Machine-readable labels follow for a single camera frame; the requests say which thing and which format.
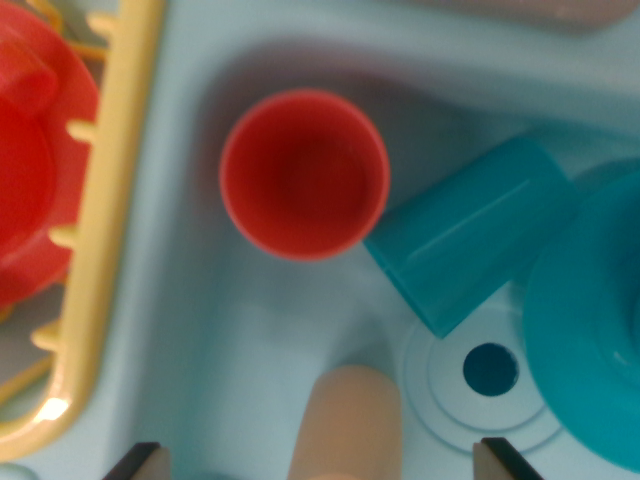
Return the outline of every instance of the red plastic cup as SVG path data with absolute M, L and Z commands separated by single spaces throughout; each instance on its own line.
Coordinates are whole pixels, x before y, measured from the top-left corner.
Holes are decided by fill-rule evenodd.
M 290 260 L 321 260 L 362 240 L 382 214 L 390 167 L 371 120 L 313 89 L 253 106 L 227 138 L 224 204 L 255 245 Z

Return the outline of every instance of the sink basin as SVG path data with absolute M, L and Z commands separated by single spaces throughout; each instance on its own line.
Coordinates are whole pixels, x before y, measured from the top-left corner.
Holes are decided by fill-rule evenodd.
M 99 383 L 67 434 L 18 463 L 97 479 L 153 440 L 176 480 L 278 480 L 321 373 L 364 363 L 406 393 L 420 322 L 362 245 L 287 262 L 227 216 L 220 150 L 253 103 L 312 86 L 362 108 L 389 151 L 390 207 L 520 134 L 587 195 L 640 168 L 639 41 L 637 14 L 571 35 L 394 2 L 169 1 Z M 496 328 L 520 359 L 524 287 L 526 272 L 487 301 L 508 312 Z M 472 478 L 471 444 L 452 445 L 419 410 L 405 395 L 404 478 Z M 509 438 L 514 422 L 477 437 Z M 545 431 L 524 452 L 543 476 L 637 478 L 559 425 Z

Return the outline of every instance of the yellow dish rack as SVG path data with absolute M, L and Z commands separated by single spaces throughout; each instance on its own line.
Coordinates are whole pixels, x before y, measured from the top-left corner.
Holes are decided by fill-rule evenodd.
M 29 0 L 52 28 L 63 21 L 47 0 Z M 58 438 L 86 406 L 99 372 L 129 197 L 145 123 L 164 0 L 121 0 L 117 16 L 90 14 L 92 30 L 109 48 L 71 43 L 84 58 L 105 59 L 96 123 L 72 120 L 69 134 L 92 145 L 77 225 L 50 231 L 73 249 L 59 320 L 32 333 L 51 355 L 0 385 L 0 404 L 51 370 L 44 400 L 31 412 L 0 423 L 0 462 L 42 448 Z

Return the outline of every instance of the light blue plastic surface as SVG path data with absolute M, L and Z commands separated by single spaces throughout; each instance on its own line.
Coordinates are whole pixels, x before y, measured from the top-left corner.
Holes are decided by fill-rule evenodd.
M 579 202 L 549 155 L 518 138 L 387 212 L 365 245 L 444 338 L 533 261 Z
M 406 391 L 402 360 L 424 327 L 364 247 L 290 264 L 225 215 L 219 151 L 257 100 L 305 85 L 358 104 L 389 149 L 390 207 L 530 130 L 597 189 L 638 168 L 638 45 L 638 14 L 572 35 L 396 1 L 171 0 L 100 381 L 69 432 L 19 463 L 43 480 L 98 480 L 156 440 L 174 480 L 282 480 L 323 371 L 360 361 Z M 510 292 L 499 302 L 519 309 Z M 403 408 L 403 478 L 470 480 L 468 450 Z M 566 431 L 526 457 L 549 479 L 639 478 Z
M 529 366 L 558 419 L 589 448 L 640 472 L 640 174 L 591 198 L 529 283 Z

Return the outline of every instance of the red cup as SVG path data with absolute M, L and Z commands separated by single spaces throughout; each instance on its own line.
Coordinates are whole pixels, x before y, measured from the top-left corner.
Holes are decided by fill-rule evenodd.
M 321 260 L 362 240 L 382 214 L 384 142 L 355 105 L 322 90 L 275 94 L 235 124 L 220 189 L 238 229 L 290 260 Z
M 0 41 L 0 99 L 33 117 L 51 104 L 57 89 L 55 71 L 28 46 Z

